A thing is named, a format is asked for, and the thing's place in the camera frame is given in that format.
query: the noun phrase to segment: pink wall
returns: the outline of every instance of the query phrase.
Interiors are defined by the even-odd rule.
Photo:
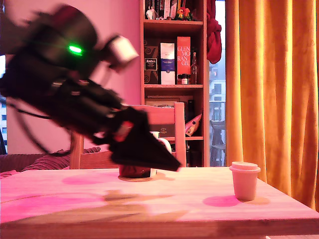
[[[104,42],[113,33],[119,33],[127,37],[137,52],[140,52],[139,0],[6,0],[5,2],[6,12],[9,11],[18,24],[22,24],[24,19],[32,19],[32,11],[50,11],[58,3],[72,5],[84,12],[93,22],[99,41]],[[99,83],[103,75],[103,64],[100,64],[93,73],[92,80]],[[127,104],[140,104],[140,61],[136,60],[120,75],[112,72],[110,81],[104,87],[118,92]],[[26,104],[21,106],[35,112]],[[64,129],[45,119],[24,117],[34,135],[50,150],[69,148],[69,135]],[[9,153],[39,152],[20,129],[11,108],[7,109],[7,131]],[[86,140],[85,147],[91,146],[93,145]]]

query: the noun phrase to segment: robotic arm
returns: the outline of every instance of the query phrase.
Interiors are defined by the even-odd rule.
[[[24,41],[13,46],[3,38],[12,33]],[[31,104],[95,144],[109,144],[115,163],[176,171],[180,163],[150,133],[147,114],[89,79],[100,61],[120,72],[136,51],[118,35],[100,48],[96,43],[89,19],[69,5],[39,14],[28,28],[1,13],[1,53],[14,51],[0,79],[1,94]]]

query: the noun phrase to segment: white cup lid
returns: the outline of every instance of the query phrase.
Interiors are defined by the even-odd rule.
[[[257,164],[247,162],[232,162],[230,170],[260,172],[260,168]]]
[[[255,163],[247,163],[247,162],[232,162],[231,166],[236,169],[242,170],[254,170],[258,168],[258,165]]]

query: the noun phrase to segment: small jar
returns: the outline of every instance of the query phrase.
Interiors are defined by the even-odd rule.
[[[177,76],[177,84],[181,85],[181,79],[182,79],[182,75],[178,75]]]
[[[191,79],[190,79],[190,74],[187,74],[186,77],[187,77],[187,80],[188,80],[188,84],[191,85],[192,82],[191,82]]]
[[[188,85],[187,74],[182,74],[182,75],[181,75],[181,84],[182,84],[182,85]]]

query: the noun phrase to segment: wooden chair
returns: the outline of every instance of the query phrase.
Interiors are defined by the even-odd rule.
[[[175,124],[175,153],[176,159],[186,166],[186,146],[185,146],[185,119],[184,103],[174,104],[174,108],[160,108],[154,106],[132,106],[137,110],[148,113],[150,124]],[[73,151],[70,156],[70,169],[89,169],[89,168],[116,168],[117,164],[110,160],[111,152],[98,152],[83,154],[84,138],[78,133],[73,132],[71,141]]]

